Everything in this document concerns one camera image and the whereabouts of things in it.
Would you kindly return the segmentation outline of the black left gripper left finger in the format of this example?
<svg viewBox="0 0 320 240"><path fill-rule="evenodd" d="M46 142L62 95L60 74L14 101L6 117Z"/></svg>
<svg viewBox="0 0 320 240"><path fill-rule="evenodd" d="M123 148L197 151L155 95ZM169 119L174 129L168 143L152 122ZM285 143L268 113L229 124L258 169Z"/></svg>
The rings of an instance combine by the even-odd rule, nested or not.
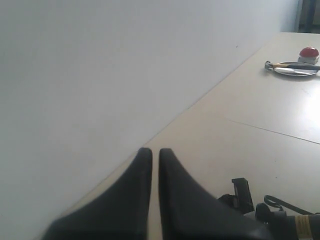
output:
<svg viewBox="0 0 320 240"><path fill-rule="evenodd" d="M43 239L147 239L152 170L152 150L140 148L115 183L90 203L55 220Z"/></svg>

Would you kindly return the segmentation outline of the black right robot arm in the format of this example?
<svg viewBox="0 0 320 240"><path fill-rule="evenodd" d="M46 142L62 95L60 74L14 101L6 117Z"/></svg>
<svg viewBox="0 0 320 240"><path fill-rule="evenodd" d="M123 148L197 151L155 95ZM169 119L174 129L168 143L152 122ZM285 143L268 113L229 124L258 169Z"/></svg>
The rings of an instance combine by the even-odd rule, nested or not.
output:
<svg viewBox="0 0 320 240"><path fill-rule="evenodd" d="M264 224L275 240L318 240L320 214L296 207L271 195L254 206L245 178L233 178L234 194L224 194L219 201L246 217Z"/></svg>

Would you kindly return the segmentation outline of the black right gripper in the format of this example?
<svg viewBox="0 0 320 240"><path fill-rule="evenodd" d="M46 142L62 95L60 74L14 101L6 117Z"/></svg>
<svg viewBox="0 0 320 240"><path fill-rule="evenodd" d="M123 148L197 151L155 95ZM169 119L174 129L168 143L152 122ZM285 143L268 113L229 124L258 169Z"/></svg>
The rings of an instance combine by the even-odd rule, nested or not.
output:
<svg viewBox="0 0 320 240"><path fill-rule="evenodd" d="M266 196L266 202L259 203L254 208L248 181L242 177L233 178L231 182L234 186L234 195L224 194L218 200L245 217L269 224L276 215L269 206L278 208L281 213L284 213L284 207L288 206L288 203L282 199Z"/></svg>

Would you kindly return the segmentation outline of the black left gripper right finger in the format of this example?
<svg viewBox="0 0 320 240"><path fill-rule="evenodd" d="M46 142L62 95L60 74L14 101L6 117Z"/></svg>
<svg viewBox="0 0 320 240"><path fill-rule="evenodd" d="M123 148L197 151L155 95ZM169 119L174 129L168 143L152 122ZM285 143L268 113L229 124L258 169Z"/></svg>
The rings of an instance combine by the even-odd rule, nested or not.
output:
<svg viewBox="0 0 320 240"><path fill-rule="evenodd" d="M164 240L271 240L267 227L209 194L170 148L158 157L158 197Z"/></svg>

